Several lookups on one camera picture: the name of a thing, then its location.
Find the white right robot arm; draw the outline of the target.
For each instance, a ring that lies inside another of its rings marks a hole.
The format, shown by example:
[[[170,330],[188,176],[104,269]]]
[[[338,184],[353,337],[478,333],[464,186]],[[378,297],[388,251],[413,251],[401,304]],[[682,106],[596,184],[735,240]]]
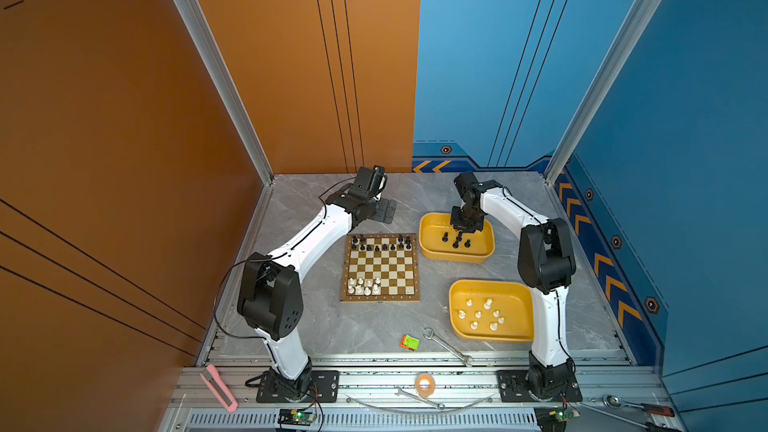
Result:
[[[459,174],[454,185],[461,204],[451,211],[451,226],[463,233],[480,232],[492,216],[519,239],[517,269],[531,290],[534,339],[531,365],[544,370],[575,369],[566,340],[566,301],[576,259],[570,226],[549,218],[514,198],[495,180],[480,181],[471,172]]]

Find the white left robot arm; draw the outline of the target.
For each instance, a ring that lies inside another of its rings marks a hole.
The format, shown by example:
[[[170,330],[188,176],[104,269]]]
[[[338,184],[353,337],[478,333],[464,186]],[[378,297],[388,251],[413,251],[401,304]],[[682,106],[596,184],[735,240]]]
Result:
[[[299,232],[268,254],[245,262],[236,309],[261,339],[278,376],[297,381],[310,368],[297,327],[303,314],[302,282],[322,255],[361,222],[389,222],[384,187],[337,190]]]

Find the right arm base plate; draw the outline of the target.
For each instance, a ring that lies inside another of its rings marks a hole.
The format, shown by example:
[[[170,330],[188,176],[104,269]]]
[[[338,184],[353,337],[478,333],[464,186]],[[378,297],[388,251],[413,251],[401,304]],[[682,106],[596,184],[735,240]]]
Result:
[[[566,367],[547,370],[499,370],[496,372],[496,379],[501,400],[505,403],[583,400],[575,373]]]

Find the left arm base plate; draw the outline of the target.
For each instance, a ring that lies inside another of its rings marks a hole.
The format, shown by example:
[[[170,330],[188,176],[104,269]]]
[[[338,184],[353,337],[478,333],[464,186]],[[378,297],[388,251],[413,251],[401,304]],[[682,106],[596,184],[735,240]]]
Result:
[[[287,403],[317,400],[321,404],[335,403],[339,392],[338,370],[311,370],[298,379],[289,380],[268,369],[260,376],[257,403]]]

